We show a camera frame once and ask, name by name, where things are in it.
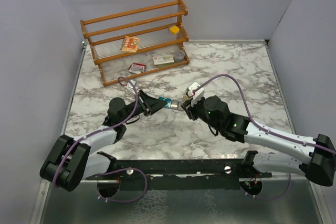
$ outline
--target wooden rack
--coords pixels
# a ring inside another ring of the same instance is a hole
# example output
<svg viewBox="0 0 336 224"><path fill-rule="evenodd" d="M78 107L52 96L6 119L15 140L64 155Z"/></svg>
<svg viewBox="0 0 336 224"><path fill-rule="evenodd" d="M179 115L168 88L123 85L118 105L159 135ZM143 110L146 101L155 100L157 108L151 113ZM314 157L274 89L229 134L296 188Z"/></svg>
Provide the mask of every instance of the wooden rack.
<svg viewBox="0 0 336 224"><path fill-rule="evenodd" d="M174 5L177 6L177 12L174 12L174 13L164 14L161 16L155 16L155 17L144 19L141 21L131 22L131 23L127 23L124 25L118 25L118 26L114 26L110 28L101 29L101 30L96 30L96 31L91 31L91 32L87 31L87 25L90 25L90 24L103 22L103 21L107 21L107 20L111 20L115 18L130 16L130 15L136 15L139 13L144 13L144 12L148 12L148 11L152 11L152 10L156 10L160 8L165 8L169 6L174 6ZM135 9L135 10L127 11L127 12L104 16L100 18L81 20L80 24L81 24L82 34L84 38L87 39L90 44L90 48L92 51L92 58L93 58L94 64L98 65L99 67L100 74L101 74L101 80L102 80L104 87L118 82L117 80L112 80L112 81L105 80L102 64L105 62L111 61L111 60L122 59L124 57L133 56L133 55L144 53L150 50L155 50L155 49L159 49L159 48L163 48L163 47L167 47L171 45L177 45L179 49L183 50L185 53L184 61L179 62L179 63L174 63L169 66L148 70L140 74L133 74L131 76L128 76L128 78L133 79L133 78L143 76L146 74L158 72L158 71L169 69L169 68L174 68L174 67L184 65L184 64L189 64L189 57L186 54L184 50L184 46L183 46L183 42L188 41L189 37L182 24L182 15L186 16L187 14L188 14L188 10L185 4L183 3L183 1L177 0L177 1L160 4L160 5L153 5L153 6ZM171 19L174 17L177 17L177 21L174 23L170 22L170 24L151 27L145 30L139 30L140 28L137 29L137 27L141 25L155 23L161 20L167 20L167 19ZM168 28L172 25L176 25L180 29L180 32L177 35L172 35L168 32ZM128 34L120 35L120 36L98 40L98 41L94 41L92 39L94 36L103 35L103 34L115 32L115 31L122 30L122 29L131 28L131 27L134 27L136 31L128 33ZM128 53L128 52L120 51L122 41L125 36L136 36L140 38L140 43L139 43L137 52Z"/></svg>

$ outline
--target white marble surface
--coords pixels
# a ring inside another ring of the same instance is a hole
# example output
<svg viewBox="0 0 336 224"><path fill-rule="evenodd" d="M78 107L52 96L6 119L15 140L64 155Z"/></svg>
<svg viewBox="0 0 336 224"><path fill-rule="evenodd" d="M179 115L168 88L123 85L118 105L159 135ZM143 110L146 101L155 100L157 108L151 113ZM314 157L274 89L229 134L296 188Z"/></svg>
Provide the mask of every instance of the white marble surface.
<svg viewBox="0 0 336 224"><path fill-rule="evenodd" d="M176 48L159 49L146 56L133 56L106 63L108 77L126 73L129 62L151 64L154 54L167 54ZM247 99L252 115L259 122L291 132L276 79L263 44L185 44L190 64L137 78L137 87L153 97L181 100L193 82L203 83L219 73L235 77ZM228 78L216 79L206 87L205 97L217 95L229 109L247 115L238 89ZM72 136L95 130L103 122L109 101L122 97L131 102L118 85L103 87L98 67L89 47L83 61L73 98L66 133ZM123 139L102 151L119 159L237 158L248 150L269 152L261 146L231 142L214 137L201 120L191 121L184 112L163 109L151 117L127 126Z"/></svg>

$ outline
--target purple cable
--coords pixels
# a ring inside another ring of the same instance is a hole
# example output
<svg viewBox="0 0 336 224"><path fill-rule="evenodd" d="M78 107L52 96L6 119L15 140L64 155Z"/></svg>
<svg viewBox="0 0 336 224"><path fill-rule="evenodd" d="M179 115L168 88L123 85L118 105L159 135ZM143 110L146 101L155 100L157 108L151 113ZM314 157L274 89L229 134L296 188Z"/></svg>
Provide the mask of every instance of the purple cable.
<svg viewBox="0 0 336 224"><path fill-rule="evenodd" d="M125 85L123 85L123 84L121 83L120 79L124 79L125 81L127 81L127 82L132 86L132 88L133 88L133 90L135 91L135 93L137 94L137 91L136 91L137 89L135 88L135 86L133 85L133 83L132 83L129 79L127 79L126 77L119 77L119 78L118 78L118 82L119 82L119 84L122 85L123 87L125 87ZM134 108L133 108L131 114L130 114L124 121L122 121L122 122L120 122L120 123L118 123L118 124L116 124L116 125L113 125L113 126L111 126L111 127L103 128L102 130L96 130L96 131L93 131L93 132L87 134L86 137L93 136L93 135L95 135L95 134L97 134L97 133L99 133L99 132L102 132L102 131L108 131L108 130L111 130L111 129L113 129L113 128L115 128L115 127L118 127L118 126L120 126L121 124L127 122L127 121L132 117L132 115L134 114L134 112L135 112L137 106L138 106L138 96L136 95L136 96L135 96L135 105L134 105ZM75 146L76 146L79 142L83 141L84 139L85 139L84 137L81 137L81 138L77 139L77 140L70 146L69 150L66 152L66 154L65 154L64 157L62 158L61 162L59 163L59 166L57 167L57 170L56 170L56 172L55 172L55 175L54 175L54 177L53 177L53 181L52 181L52 184L53 184L55 187L57 187L57 185L56 185L56 180L57 180L57 177L58 177L58 175L59 175L59 172L61 171L61 168L63 167L63 164L65 163L67 157L70 155L70 153L71 153L71 151L73 150L73 148L75 148Z"/></svg>
<svg viewBox="0 0 336 224"><path fill-rule="evenodd" d="M294 138L291 138L291 137L287 137L287 136L284 136L284 135L281 135L279 133L276 133L276 132L272 132L270 130L268 130L267 128L264 128L262 126L260 126L256 121L254 121L251 113L250 113L250 110L248 109L248 106L247 106L247 103L246 103L246 99L245 99L245 96L244 96L244 93L238 83L238 81L233 78L232 76L228 75L228 74L225 74L225 73L222 73L222 74L218 74L212 78L210 78L209 80L207 80L206 82L204 82L203 84L201 84L197 89L193 90L193 93L195 93L196 91L198 91L200 88L204 87L205 85L207 85L209 82L213 81L214 79L218 78L218 77L221 77L221 76L224 76L224 77L229 77L231 80L234 81L234 83L237 85L238 89L239 89L239 92L240 92L240 95L241 95L241 98L243 100L243 103L244 103L244 106L245 106L245 109L246 109L246 112L248 114L248 117L249 119L251 120L251 123L253 123L258 129L264 131L264 132L267 132L273 136L277 136L277 137L280 137L282 139L285 139L285 140L288 140L288 141L291 141L291 142L294 142L294 143L297 143L297 144L302 144L304 146L304 142L303 141L300 141L300 140L297 140L297 139L294 139ZM324 151L327 151L327 152L330 152L334 155L336 155L336 151L334 150L331 150L331 149L328 149L324 146L321 146L321 145L318 145L318 144L312 144L312 143L306 143L306 145L308 146L312 146L312 147L315 147L315 148L319 148L319 149L322 149Z"/></svg>
<svg viewBox="0 0 336 224"><path fill-rule="evenodd" d="M282 197L286 196L287 193L289 192L290 188L292 187L292 176L290 175L290 173L288 174L288 176L289 176L289 178L288 178L289 184L288 184L287 189L282 194L280 194L278 196L275 196L275 197L262 198L262 197L258 197L256 195L248 194L242 187L240 187L240 189L245 192L246 196L251 197L253 199L259 199L259 200L265 200L265 201L278 200L278 199L281 199Z"/></svg>
<svg viewBox="0 0 336 224"><path fill-rule="evenodd" d="M111 199L111 198L104 198L103 196L100 195L100 192L99 192L99 189L97 187L97 193L99 195L99 198L102 198L104 200L108 200L108 201L111 201L111 202L117 202L117 203L131 203L131 202L134 202L134 201L137 201L138 199L140 199L142 196L145 195L146 191L147 191L147 178L146 178L146 175L145 173L143 173L143 171L137 169L137 168L123 168L123 169L119 169L119 170L114 170L112 172L108 172L108 173L102 173L102 174L97 174L97 175L111 175L111 174L114 174L114 173L119 173L119 172L123 172L125 170L135 170L139 173L141 173L141 175L143 176L144 180L145 180L145 188L144 190L142 191L142 193L140 194L140 196L138 196L137 198L135 199L127 199L127 200L118 200L118 199Z"/></svg>

